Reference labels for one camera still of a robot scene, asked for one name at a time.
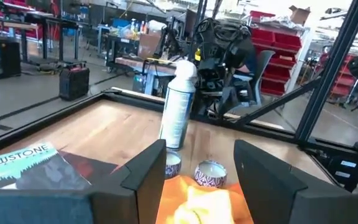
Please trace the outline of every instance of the concrete floor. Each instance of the concrete floor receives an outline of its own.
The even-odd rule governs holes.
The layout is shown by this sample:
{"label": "concrete floor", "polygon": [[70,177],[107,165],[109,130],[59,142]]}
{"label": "concrete floor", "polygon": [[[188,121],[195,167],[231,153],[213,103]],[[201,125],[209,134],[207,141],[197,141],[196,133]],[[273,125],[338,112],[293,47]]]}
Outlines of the concrete floor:
{"label": "concrete floor", "polygon": [[[29,43],[29,53],[39,55],[34,43]],[[73,43],[65,39],[65,59],[73,58]],[[49,53],[49,57],[57,57],[57,47]],[[91,74],[91,85],[88,95],[93,95],[111,86],[131,89],[132,77],[121,76],[111,78],[114,74],[106,72],[104,62],[97,58],[94,49],[80,48],[79,60],[86,60]],[[73,102],[62,101],[58,97],[58,76],[52,75],[21,75],[0,80],[0,135],[7,132],[6,129],[18,128],[31,123],[43,116],[56,112]],[[18,113],[18,110],[36,103],[40,106]],[[308,103],[308,97],[302,96],[289,103],[284,108],[271,111],[260,118],[261,121],[278,124],[285,129],[294,131]],[[257,108],[236,110],[237,114],[250,113]],[[343,144],[353,145],[358,141],[358,111],[350,112],[334,105],[326,104],[312,136]]]}

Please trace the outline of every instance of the cardboard box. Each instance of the cardboard box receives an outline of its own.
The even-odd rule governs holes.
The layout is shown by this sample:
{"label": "cardboard box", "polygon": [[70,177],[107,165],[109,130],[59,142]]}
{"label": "cardboard box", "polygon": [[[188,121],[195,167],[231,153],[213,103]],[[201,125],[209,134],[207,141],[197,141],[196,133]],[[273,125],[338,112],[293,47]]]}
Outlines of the cardboard box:
{"label": "cardboard box", "polygon": [[310,7],[307,7],[306,9],[300,9],[296,6],[291,6],[290,9],[292,11],[291,21],[295,24],[304,25],[310,14]]}

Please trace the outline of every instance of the book cover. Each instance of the book cover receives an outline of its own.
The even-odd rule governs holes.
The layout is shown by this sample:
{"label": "book cover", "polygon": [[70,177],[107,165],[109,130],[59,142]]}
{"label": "book cover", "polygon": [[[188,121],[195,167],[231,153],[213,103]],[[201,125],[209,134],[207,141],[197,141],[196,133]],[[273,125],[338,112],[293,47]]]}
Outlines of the book cover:
{"label": "book cover", "polygon": [[0,189],[83,190],[90,185],[50,143],[0,155]]}

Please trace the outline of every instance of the aerosol can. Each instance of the aerosol can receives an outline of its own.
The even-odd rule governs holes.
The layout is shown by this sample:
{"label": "aerosol can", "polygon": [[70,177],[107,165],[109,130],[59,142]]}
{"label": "aerosol can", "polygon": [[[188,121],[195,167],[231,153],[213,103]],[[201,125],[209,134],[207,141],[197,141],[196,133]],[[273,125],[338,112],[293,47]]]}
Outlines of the aerosol can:
{"label": "aerosol can", "polygon": [[168,84],[162,115],[160,139],[165,139],[167,148],[180,150],[185,141],[187,124],[196,91],[194,79],[196,66],[187,61],[177,62],[175,78]]}

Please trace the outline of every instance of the white can cap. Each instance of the white can cap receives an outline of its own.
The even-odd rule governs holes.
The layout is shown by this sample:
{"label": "white can cap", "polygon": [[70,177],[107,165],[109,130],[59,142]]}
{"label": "white can cap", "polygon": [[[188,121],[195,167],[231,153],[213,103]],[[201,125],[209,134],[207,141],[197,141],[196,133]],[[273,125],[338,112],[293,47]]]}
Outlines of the white can cap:
{"label": "white can cap", "polygon": [[175,75],[176,77],[183,79],[191,79],[193,77],[197,77],[196,65],[187,60],[180,60],[177,62],[177,69],[175,70]]}

